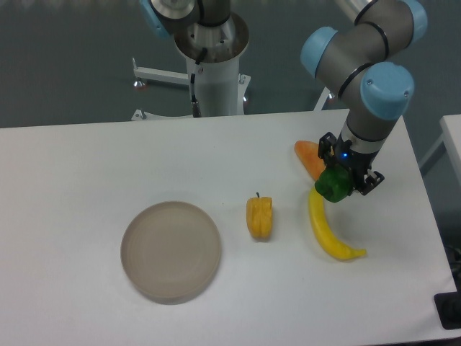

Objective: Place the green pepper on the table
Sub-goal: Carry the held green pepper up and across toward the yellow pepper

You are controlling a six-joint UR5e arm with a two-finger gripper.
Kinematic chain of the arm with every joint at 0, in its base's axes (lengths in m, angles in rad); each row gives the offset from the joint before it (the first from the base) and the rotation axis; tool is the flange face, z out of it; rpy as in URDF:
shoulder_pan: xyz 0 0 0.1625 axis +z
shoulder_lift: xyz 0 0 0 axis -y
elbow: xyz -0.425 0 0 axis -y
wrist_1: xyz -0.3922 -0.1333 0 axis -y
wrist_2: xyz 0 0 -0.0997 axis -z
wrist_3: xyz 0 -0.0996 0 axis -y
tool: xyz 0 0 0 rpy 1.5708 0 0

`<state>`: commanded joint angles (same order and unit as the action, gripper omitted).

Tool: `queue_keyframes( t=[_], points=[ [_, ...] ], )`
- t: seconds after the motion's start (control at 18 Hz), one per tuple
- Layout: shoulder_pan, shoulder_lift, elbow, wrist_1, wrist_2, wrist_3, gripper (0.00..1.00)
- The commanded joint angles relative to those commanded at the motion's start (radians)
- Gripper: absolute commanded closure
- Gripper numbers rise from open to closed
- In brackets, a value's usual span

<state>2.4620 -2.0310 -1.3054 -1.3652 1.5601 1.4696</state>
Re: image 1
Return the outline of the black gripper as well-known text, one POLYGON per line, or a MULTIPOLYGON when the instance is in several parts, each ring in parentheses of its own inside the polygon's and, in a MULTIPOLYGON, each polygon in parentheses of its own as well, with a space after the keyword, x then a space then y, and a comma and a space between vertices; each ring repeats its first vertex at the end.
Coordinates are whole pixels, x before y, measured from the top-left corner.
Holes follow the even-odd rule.
POLYGON ((361 195, 373 191, 385 177, 378 171, 372 170, 372 163, 378 152, 360 153, 352 149, 352 141, 327 132, 318 143, 318 157, 326 160, 327 167, 343 167, 348 171, 352 182, 352 190, 361 195))

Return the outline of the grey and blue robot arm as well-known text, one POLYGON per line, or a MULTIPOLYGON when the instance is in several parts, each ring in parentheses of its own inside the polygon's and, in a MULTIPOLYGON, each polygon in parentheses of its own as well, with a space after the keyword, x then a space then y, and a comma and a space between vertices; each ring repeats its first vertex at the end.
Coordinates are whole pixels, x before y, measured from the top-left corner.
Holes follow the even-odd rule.
MULTIPOLYGON (((348 108, 339 135, 318 144, 322 172, 315 191, 332 203, 353 192, 368 194, 383 175, 372 163, 414 93, 412 75, 390 61, 426 32, 427 15, 417 1, 340 1, 353 21, 345 34, 317 29, 300 60, 348 108)), ((140 9, 159 37, 173 38, 187 62, 194 117, 238 112, 239 58, 249 29, 229 1, 142 1, 140 9)))

